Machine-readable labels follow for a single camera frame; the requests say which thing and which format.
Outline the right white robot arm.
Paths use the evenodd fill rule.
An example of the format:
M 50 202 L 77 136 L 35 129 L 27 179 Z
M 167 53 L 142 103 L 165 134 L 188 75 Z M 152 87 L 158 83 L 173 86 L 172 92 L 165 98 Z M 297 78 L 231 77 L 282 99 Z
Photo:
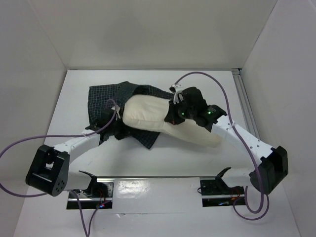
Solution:
M 256 190 L 269 195 L 288 175 L 288 154 L 285 148 L 276 148 L 260 141 L 247 130 L 229 118 L 226 111 L 217 105 L 209 105 L 196 87 L 183 89 L 181 85 L 170 87 L 174 94 L 169 101 L 165 121 L 178 125 L 187 119 L 211 134 L 227 140 L 240 152 L 249 155 L 256 164 L 249 178 L 242 181 L 243 186 L 252 185 Z

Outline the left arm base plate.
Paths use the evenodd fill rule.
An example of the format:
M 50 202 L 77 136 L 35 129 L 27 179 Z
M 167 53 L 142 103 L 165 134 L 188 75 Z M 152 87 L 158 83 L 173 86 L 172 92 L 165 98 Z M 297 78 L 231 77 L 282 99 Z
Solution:
M 82 210 L 112 209 L 114 179 L 98 177 L 86 190 L 75 190 Z

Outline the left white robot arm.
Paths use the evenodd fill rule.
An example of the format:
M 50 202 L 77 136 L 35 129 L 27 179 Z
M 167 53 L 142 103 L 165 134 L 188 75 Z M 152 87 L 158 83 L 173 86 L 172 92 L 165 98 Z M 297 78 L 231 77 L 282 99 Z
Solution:
M 75 159 L 97 148 L 109 137 L 126 135 L 119 111 L 118 106 L 105 109 L 83 134 L 58 145 L 40 146 L 27 173 L 26 184 L 53 197 L 64 190 L 80 190 L 86 197 L 94 196 L 97 176 L 87 171 L 70 172 L 69 167 Z

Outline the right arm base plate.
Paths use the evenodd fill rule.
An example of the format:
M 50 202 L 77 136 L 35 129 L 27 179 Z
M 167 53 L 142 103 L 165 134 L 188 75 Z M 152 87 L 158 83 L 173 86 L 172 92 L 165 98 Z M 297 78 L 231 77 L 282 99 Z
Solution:
M 221 180 L 200 180 L 197 192 L 201 194 L 203 207 L 245 205 L 244 188 L 230 188 Z

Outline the cream pillow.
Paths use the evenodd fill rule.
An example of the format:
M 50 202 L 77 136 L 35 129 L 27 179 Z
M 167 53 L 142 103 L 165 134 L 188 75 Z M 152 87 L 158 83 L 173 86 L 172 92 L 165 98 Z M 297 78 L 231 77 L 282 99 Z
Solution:
M 220 145 L 220 136 L 208 132 L 193 120 L 173 125 L 165 122 L 169 109 L 169 100 L 149 95 L 134 95 L 124 105 L 123 123 L 129 127 L 160 132 L 185 142 L 216 147 Z

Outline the dark checked pillowcase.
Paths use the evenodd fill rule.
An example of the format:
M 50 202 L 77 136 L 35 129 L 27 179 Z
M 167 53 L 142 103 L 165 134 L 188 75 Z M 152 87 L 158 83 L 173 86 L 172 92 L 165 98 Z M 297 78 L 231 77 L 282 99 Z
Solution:
M 89 88 L 88 93 L 88 117 L 89 123 L 95 122 L 107 105 L 112 106 L 109 99 L 113 99 L 118 107 L 124 108 L 128 99 L 133 95 L 149 95 L 158 98 L 173 99 L 173 94 L 163 91 L 151 85 L 133 84 L 124 81 L 118 84 L 96 85 Z M 144 131 L 135 128 L 129 128 L 128 135 L 138 140 L 145 148 L 150 149 L 158 136 L 159 132 Z

